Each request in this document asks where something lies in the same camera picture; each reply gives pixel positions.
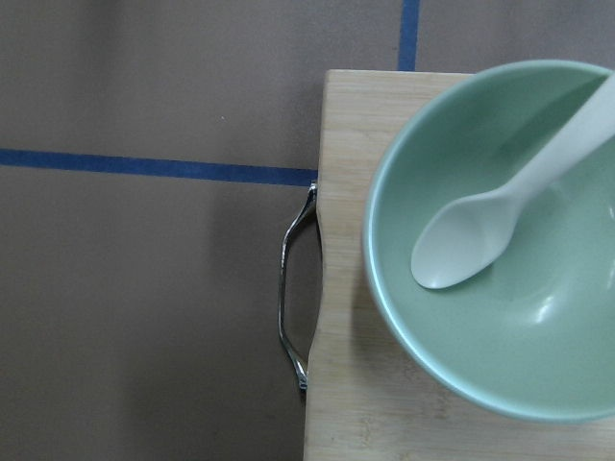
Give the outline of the wooden cutting board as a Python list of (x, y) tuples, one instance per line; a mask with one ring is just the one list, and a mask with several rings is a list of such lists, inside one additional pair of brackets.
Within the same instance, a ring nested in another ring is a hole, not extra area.
[(361, 250), (369, 183), (409, 117), (461, 81), (455, 73), (331, 70), (316, 214), (323, 285), (308, 356), (307, 460), (610, 460), (614, 423), (510, 419), (443, 387), (391, 335)]

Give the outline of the white plastic spoon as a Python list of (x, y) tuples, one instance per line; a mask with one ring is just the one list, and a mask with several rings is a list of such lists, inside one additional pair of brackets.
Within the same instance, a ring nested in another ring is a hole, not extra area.
[(526, 205), (613, 136), (614, 77), (609, 76), (509, 181), (436, 212), (412, 250), (410, 269), (416, 282), (443, 289), (485, 269), (509, 245)]

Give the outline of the green bowl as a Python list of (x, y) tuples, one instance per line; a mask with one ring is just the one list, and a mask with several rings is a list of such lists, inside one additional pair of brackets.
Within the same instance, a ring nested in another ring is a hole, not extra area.
[(423, 288), (411, 251), (439, 208), (511, 178), (608, 75), (550, 60), (466, 78), (409, 118), (372, 180), (362, 247), (383, 319), (428, 373), (506, 416), (614, 413), (613, 145), (532, 201), (506, 252), (471, 279)]

